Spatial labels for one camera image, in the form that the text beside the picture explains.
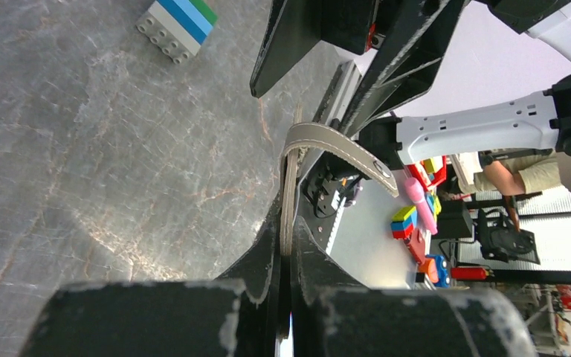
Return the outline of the beige card holder wallet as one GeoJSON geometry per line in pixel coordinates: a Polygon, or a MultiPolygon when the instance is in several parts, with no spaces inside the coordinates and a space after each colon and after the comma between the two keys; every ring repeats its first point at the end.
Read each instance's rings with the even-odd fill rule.
{"type": "Polygon", "coordinates": [[[304,123],[300,117],[298,112],[294,125],[288,130],[281,154],[279,242],[283,257],[290,256],[292,252],[293,224],[301,181],[312,175],[312,169],[323,156],[333,155],[378,182],[391,196],[399,196],[392,170],[381,159],[336,129],[322,123],[304,123]]]}

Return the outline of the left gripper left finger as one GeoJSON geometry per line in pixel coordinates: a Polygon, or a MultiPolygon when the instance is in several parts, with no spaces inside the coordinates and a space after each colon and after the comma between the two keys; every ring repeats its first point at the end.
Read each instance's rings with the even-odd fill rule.
{"type": "Polygon", "coordinates": [[[280,201],[212,280],[81,282],[43,307],[22,356],[275,356],[280,201]]]}

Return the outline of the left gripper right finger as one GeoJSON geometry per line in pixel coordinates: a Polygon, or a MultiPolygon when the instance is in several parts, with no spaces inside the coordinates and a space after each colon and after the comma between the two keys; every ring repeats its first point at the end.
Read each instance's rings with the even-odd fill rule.
{"type": "Polygon", "coordinates": [[[290,257],[296,356],[535,356],[512,302],[490,289],[371,289],[297,217],[290,257]]]}

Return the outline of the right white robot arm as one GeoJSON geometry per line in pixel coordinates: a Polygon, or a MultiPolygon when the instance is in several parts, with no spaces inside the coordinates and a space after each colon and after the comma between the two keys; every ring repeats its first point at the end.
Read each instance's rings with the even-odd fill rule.
{"type": "MultiPolygon", "coordinates": [[[[517,33],[571,62],[571,1],[488,1],[517,33]]],[[[261,97],[319,42],[377,53],[337,129],[298,124],[285,153],[324,151],[354,167],[396,170],[426,158],[487,149],[553,149],[571,156],[571,75],[550,89],[446,115],[386,118],[427,93],[457,26],[463,1],[274,1],[251,75],[261,97]]]]}

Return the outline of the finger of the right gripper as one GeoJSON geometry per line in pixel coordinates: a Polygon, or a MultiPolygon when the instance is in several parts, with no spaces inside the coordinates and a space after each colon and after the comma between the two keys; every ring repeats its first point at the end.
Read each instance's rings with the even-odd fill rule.
{"type": "Polygon", "coordinates": [[[343,134],[353,136],[430,90],[464,8],[464,1],[399,2],[342,117],[343,134]]]}
{"type": "Polygon", "coordinates": [[[266,94],[319,42],[364,54],[371,48],[378,8],[378,1],[273,1],[249,82],[251,95],[266,94]]]}

